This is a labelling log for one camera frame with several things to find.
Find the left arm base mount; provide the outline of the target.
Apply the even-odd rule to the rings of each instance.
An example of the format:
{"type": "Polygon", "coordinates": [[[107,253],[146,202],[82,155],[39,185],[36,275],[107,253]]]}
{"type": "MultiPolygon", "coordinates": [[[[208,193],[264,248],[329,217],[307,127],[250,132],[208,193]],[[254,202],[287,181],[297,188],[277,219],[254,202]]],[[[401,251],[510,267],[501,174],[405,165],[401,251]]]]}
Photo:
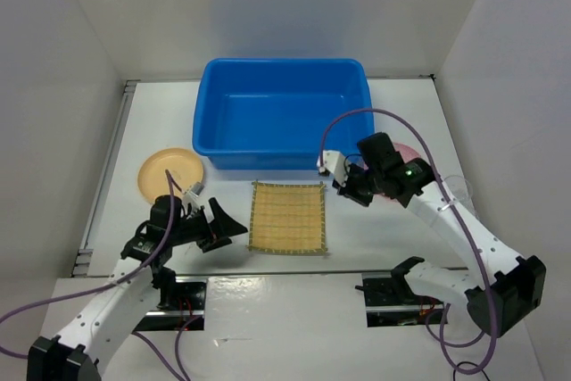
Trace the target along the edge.
{"type": "Polygon", "coordinates": [[[202,331],[205,322],[206,277],[178,277],[170,295],[161,298],[137,324],[137,332],[202,331]]]}

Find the clear plastic cup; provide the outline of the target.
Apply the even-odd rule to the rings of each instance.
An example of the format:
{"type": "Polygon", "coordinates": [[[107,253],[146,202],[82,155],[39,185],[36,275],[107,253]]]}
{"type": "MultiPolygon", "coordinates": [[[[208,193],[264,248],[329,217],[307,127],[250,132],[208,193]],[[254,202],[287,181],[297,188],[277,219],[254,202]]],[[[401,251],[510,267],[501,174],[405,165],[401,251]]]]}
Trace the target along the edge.
{"type": "Polygon", "coordinates": [[[450,175],[445,177],[443,182],[455,200],[462,203],[466,208],[472,206],[472,186],[463,176],[450,175]]]}

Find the bamboo placemat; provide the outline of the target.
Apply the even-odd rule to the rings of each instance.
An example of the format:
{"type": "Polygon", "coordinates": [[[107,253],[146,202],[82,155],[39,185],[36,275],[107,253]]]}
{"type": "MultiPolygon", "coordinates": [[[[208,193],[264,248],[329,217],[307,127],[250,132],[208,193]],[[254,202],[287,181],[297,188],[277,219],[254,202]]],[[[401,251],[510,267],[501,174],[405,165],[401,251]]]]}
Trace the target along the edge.
{"type": "Polygon", "coordinates": [[[285,185],[254,181],[248,250],[292,256],[325,254],[325,189],[322,182],[285,185]]]}

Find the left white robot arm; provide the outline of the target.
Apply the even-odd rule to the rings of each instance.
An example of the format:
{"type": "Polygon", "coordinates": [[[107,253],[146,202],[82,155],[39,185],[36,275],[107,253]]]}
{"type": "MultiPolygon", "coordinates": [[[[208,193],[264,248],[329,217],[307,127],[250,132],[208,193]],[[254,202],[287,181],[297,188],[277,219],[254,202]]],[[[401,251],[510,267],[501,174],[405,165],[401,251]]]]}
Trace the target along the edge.
{"type": "Polygon", "coordinates": [[[211,198],[212,215],[199,207],[183,213],[172,195],[158,197],[120,253],[108,281],[51,338],[40,336],[28,352],[28,380],[99,380],[113,355],[148,311],[168,309],[178,298],[176,273],[167,262],[174,247],[196,244],[204,253],[247,233],[211,198]]]}

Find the pink bowl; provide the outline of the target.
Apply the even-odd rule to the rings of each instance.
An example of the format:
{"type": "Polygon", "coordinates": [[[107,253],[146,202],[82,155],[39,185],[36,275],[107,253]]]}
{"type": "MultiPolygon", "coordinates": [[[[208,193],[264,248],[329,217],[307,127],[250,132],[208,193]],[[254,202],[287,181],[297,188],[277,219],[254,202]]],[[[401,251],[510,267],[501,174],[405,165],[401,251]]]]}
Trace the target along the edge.
{"type": "Polygon", "coordinates": [[[434,179],[434,174],[416,150],[402,144],[393,143],[393,146],[401,154],[401,167],[395,173],[401,183],[401,194],[396,199],[389,199],[407,207],[411,198],[420,195],[422,188],[434,179]]]}

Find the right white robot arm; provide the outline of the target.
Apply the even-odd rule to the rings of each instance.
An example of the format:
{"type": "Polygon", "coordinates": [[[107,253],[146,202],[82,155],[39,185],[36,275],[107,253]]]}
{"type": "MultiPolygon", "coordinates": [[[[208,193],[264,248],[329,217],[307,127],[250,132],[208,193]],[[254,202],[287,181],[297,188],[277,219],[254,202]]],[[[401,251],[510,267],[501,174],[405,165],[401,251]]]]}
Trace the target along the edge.
{"type": "Polygon", "coordinates": [[[391,272],[391,293],[401,303],[419,295],[467,311],[487,335],[503,336],[541,303],[546,267],[522,256],[488,230],[438,182],[422,158],[403,160],[383,132],[357,144],[362,165],[338,151],[325,151],[319,169],[333,175],[337,193],[364,207],[374,196],[398,202],[430,227],[465,263],[467,272],[436,267],[417,256],[391,272]]]}

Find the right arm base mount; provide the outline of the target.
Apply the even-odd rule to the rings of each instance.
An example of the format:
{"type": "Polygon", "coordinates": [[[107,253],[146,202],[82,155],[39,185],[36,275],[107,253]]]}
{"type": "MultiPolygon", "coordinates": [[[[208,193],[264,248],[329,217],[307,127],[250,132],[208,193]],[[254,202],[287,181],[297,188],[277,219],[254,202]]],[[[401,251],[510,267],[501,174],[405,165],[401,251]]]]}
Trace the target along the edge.
{"type": "Polygon", "coordinates": [[[366,272],[354,287],[365,303],[368,327],[420,326],[429,317],[429,324],[438,324],[444,305],[426,296],[400,297],[388,271],[366,272]]]}

